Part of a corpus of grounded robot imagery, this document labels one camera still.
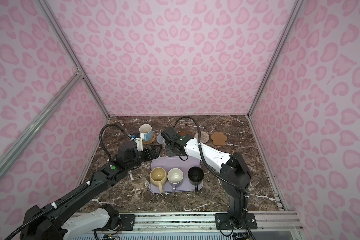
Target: coffee cup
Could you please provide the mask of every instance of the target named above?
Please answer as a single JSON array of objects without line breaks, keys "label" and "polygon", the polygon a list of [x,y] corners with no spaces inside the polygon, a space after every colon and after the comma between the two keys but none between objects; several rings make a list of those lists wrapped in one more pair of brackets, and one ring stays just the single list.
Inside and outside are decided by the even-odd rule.
[{"label": "coffee cup", "polygon": [[183,180],[183,171],[178,168],[173,168],[168,172],[168,181],[172,184],[172,193],[176,191],[176,185]]},{"label": "coffee cup", "polygon": [[167,171],[162,167],[154,168],[149,174],[149,180],[152,185],[158,187],[160,193],[163,193],[163,185],[167,182]]},{"label": "coffee cup", "polygon": [[149,142],[153,137],[152,126],[149,124],[143,124],[139,127],[140,138],[145,142]]},{"label": "coffee cup", "polygon": [[195,192],[199,190],[198,185],[204,178],[204,172],[199,167],[191,167],[188,170],[188,178],[192,184],[195,185]]}]

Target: marble tabletop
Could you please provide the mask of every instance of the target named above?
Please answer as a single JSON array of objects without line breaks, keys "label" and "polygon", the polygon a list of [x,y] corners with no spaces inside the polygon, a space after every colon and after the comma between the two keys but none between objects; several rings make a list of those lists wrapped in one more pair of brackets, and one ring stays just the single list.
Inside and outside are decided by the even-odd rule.
[{"label": "marble tabletop", "polygon": [[[247,165],[253,172],[249,190],[251,191],[249,211],[278,210],[274,195],[264,170],[263,163],[256,148],[248,122],[243,115],[236,116],[194,116],[202,131],[211,135],[213,132],[223,132],[228,140],[226,146],[216,147],[210,139],[206,144],[219,151],[243,155]],[[158,135],[165,128],[173,126],[177,116],[131,116],[112,117],[110,122],[123,127],[127,134],[139,131],[139,127],[148,123],[154,134]],[[197,132],[190,119],[181,120],[176,131]],[[127,138],[116,128],[109,127],[103,134],[103,141],[112,156]],[[163,147],[160,156],[167,156]],[[86,179],[100,166],[107,162],[107,156],[98,147],[93,161],[86,174]],[[205,177],[204,187],[198,192],[178,192],[176,194],[153,194],[149,191],[150,162],[129,172],[128,176],[114,187],[98,195],[80,209],[91,212],[103,204],[112,204],[120,212],[181,212],[181,211],[227,211],[229,196],[221,186],[221,182],[213,176],[202,164]]]}]

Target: tray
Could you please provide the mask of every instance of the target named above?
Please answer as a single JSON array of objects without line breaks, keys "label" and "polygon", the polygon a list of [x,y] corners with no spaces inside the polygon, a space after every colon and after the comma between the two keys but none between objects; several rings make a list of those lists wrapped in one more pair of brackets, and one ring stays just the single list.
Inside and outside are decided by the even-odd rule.
[{"label": "tray", "polygon": [[[173,168],[179,168],[183,171],[183,180],[176,186],[176,192],[187,192],[194,191],[195,185],[192,184],[188,178],[188,170],[191,167],[200,167],[200,160],[195,157],[188,157],[186,161],[182,161],[179,157],[158,157],[152,160],[151,171],[155,167],[162,167],[169,172]],[[198,186],[199,190],[203,188],[203,181]],[[158,187],[149,183],[149,190],[152,193],[160,193]],[[163,186],[163,192],[172,192],[172,184],[167,181]]]}]

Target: pink patterned wall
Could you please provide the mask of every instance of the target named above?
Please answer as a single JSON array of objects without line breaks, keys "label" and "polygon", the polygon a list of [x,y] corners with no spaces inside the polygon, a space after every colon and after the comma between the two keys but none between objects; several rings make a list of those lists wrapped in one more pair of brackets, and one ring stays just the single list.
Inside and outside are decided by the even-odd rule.
[{"label": "pink patterned wall", "polygon": [[0,1],[0,156],[71,78],[72,66],[32,0]]},{"label": "pink patterned wall", "polygon": [[360,239],[360,1],[308,2],[253,120],[309,239]]},{"label": "pink patterned wall", "polygon": [[27,209],[43,207],[76,186],[104,123],[79,82],[0,181],[0,237],[21,225]]},{"label": "pink patterned wall", "polygon": [[51,0],[108,111],[247,113],[294,0]]}]

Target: white zip tie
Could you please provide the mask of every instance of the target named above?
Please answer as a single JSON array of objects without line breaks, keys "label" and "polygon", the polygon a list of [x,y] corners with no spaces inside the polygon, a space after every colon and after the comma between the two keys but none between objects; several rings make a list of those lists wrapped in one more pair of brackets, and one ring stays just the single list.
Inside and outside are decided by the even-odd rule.
[{"label": "white zip tie", "polygon": [[58,208],[58,206],[55,204],[55,202],[51,203],[51,205],[52,205],[52,207],[53,207],[54,209],[57,209],[57,208]]}]

